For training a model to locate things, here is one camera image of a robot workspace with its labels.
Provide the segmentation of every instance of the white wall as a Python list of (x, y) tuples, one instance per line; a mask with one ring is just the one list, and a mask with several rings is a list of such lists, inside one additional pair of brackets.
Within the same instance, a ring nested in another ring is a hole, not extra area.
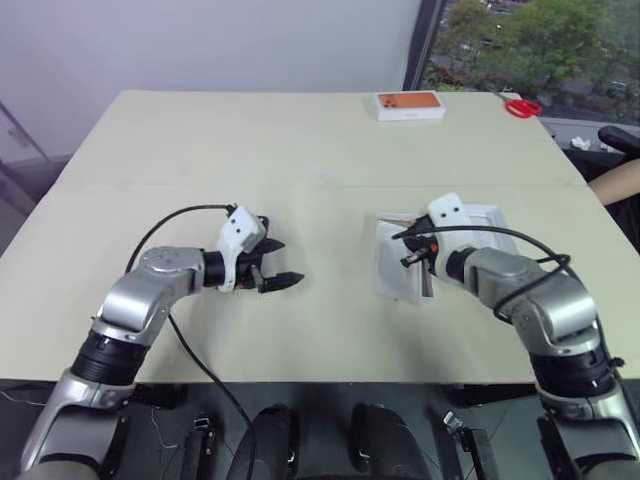
[(419, 3), (2, 0), (0, 99), (53, 156), (124, 89), (400, 89)]

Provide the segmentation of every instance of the red scissors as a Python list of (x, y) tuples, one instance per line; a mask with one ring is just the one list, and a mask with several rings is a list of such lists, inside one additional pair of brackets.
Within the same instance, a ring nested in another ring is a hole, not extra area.
[(542, 107), (531, 100), (513, 99), (498, 92), (493, 92), (504, 102), (504, 108), (514, 117), (531, 118), (542, 113)]

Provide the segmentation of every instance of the window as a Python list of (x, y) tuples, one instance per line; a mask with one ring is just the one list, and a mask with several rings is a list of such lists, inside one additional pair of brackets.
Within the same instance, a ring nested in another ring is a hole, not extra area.
[(640, 125), (640, 0), (448, 0), (422, 88), (516, 91), (545, 116)]

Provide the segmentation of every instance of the white table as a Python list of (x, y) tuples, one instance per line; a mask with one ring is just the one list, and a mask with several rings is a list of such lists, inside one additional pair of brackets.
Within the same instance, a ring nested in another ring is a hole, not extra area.
[[(501, 205), (511, 227), (570, 253), (612, 353), (628, 362), (623, 373), (640, 376), (640, 259), (543, 127), (488, 94), (444, 95), (439, 123), (378, 124), (367, 98), (119, 97), (0, 259), (0, 377), (56, 379), (156, 220), (189, 204), (238, 202), (268, 215), (287, 244), (266, 267), (307, 276), (282, 292), (205, 291), (176, 306), (223, 379), (530, 381), (516, 334), (465, 292), (437, 284), (437, 301), (421, 307), (372, 292), (375, 212), (413, 212), (450, 191)], [(190, 213), (149, 246), (211, 249), (222, 222)], [(138, 380), (205, 377), (167, 326)]]

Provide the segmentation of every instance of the floor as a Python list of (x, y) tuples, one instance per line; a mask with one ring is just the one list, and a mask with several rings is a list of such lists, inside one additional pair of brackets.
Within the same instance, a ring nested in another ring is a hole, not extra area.
[[(36, 389), (27, 385), (6, 392), (13, 399), (42, 402), (50, 388), (51, 384)], [(542, 409), (536, 397), (455, 409), (441, 387), (430, 385), (258, 383), (233, 384), (231, 389), (251, 417), (276, 404), (288, 405), (298, 412), (301, 430), (298, 477), (358, 474), (349, 462), (345, 441), (351, 409), (363, 402), (385, 405), (405, 420), (434, 480), (476, 478), (470, 455), (443, 435), (440, 419), (449, 409), (468, 426), (487, 431), (502, 478), (551, 478), (538, 440), (536, 419)], [(0, 406), (0, 480), (8, 480), (17, 474), (20, 450), (41, 407), (6, 398), (0, 398)], [(183, 442), (193, 420), (203, 414), (217, 418), (219, 426), (210, 478), (225, 478), (245, 426), (217, 387), (201, 384), (189, 387), (187, 401), (181, 406), (156, 412), (162, 439), (151, 421), (150, 407), (137, 404), (127, 407), (131, 431), (116, 480), (179, 479)], [(162, 443), (178, 447), (163, 448)]]

